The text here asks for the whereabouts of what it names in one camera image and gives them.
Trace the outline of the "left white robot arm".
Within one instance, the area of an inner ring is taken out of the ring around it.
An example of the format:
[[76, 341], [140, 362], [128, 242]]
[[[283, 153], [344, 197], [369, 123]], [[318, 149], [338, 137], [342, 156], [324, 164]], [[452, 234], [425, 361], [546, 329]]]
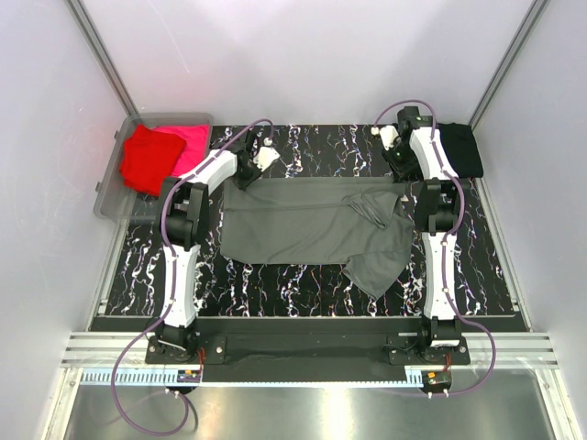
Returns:
[[164, 305], [153, 328], [151, 353], [180, 362], [202, 353], [195, 329], [194, 272], [209, 230], [209, 199], [226, 180], [245, 189], [261, 176], [252, 155], [256, 136], [249, 130], [223, 148], [210, 151], [193, 169], [163, 180], [157, 221], [165, 257]]

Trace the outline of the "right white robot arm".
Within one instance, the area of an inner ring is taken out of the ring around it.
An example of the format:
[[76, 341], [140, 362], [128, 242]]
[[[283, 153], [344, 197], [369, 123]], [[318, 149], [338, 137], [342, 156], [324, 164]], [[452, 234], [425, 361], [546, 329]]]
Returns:
[[415, 230], [426, 258], [426, 297], [415, 345], [406, 350], [424, 364], [444, 368], [471, 362], [455, 299], [454, 259], [464, 217], [464, 190], [441, 146], [434, 114], [421, 115], [420, 100], [403, 100], [397, 122], [380, 130], [382, 154], [393, 176], [420, 180]]

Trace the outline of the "grey t-shirt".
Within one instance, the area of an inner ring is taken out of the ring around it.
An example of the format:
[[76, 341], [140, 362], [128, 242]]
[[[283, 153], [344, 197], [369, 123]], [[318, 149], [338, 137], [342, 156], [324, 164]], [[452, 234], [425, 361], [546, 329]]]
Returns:
[[372, 299], [408, 266], [405, 186], [384, 177], [269, 178], [224, 184], [221, 253], [259, 265], [340, 265]]

